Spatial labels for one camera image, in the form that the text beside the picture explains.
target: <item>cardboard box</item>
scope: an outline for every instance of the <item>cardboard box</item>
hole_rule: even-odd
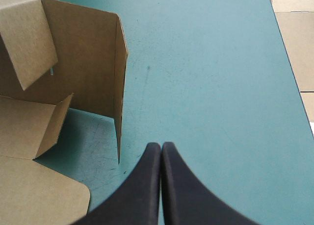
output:
[[[70,107],[114,118],[118,155],[127,48],[114,13],[57,0],[0,0],[0,224],[69,224],[86,186],[32,161]]]

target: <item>cardboard flap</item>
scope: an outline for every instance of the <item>cardboard flap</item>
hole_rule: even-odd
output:
[[[124,39],[123,29],[119,17],[117,17],[116,27],[116,55],[114,74],[114,123],[118,144],[118,159],[120,160],[121,134],[122,134],[122,107],[125,73],[127,65],[128,50]]]
[[[67,225],[86,215],[88,188],[32,160],[0,156],[0,224]]]
[[[273,0],[275,13],[279,12],[313,12],[314,0]]]
[[[73,94],[69,95],[55,107],[36,157],[39,157],[57,143],[72,97]]]
[[[41,0],[0,0],[0,36],[23,90],[57,62]]]
[[[52,147],[71,97],[57,106],[0,97],[0,155],[34,159]]]

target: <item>cardboard edge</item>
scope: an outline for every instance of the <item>cardboard edge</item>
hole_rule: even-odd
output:
[[[72,97],[73,94],[70,94],[63,101],[56,105],[35,158],[45,153],[58,142],[59,134],[70,107]]]
[[[123,59],[123,81],[122,81],[122,93],[120,94],[116,94],[115,92],[115,95],[114,95],[114,103],[113,103],[113,110],[114,110],[114,125],[115,125],[115,129],[116,129],[116,138],[117,138],[117,154],[118,154],[118,163],[120,163],[120,153],[121,153],[121,136],[122,136],[122,116],[123,116],[123,98],[124,98],[124,87],[125,87],[125,77],[126,77],[126,69],[127,69],[127,59],[128,59],[128,47],[127,47],[127,44],[126,44],[126,39],[125,39],[125,36],[124,36],[124,31],[123,31],[123,26],[122,26],[122,23],[121,23],[121,19],[119,17],[119,15],[116,14],[116,17],[117,17],[117,21],[116,21],[116,38],[115,38],[115,43],[116,43],[116,51],[115,51],[115,67],[114,67],[114,79],[115,79],[115,82],[114,82],[114,89],[116,90],[116,85],[117,85],[117,81],[116,79],[118,78],[118,75],[117,75],[117,47],[119,46],[119,42],[121,41],[118,41],[118,38],[119,36],[122,38],[122,46],[123,46],[123,49],[125,50],[125,56],[122,57]]]

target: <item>open cardboard box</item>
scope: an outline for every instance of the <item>open cardboard box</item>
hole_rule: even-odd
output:
[[[301,97],[314,121],[314,0],[272,0]]]
[[[0,0],[0,224],[69,224],[86,186],[34,161],[70,107],[114,118],[120,154],[127,48],[119,17],[57,0]]]

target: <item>table surface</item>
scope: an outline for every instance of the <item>table surface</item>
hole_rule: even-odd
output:
[[[173,141],[245,216],[314,222],[314,138],[269,0],[64,1],[118,13],[130,52],[120,165],[113,121],[77,110],[38,159],[85,183],[90,209],[148,142]]]

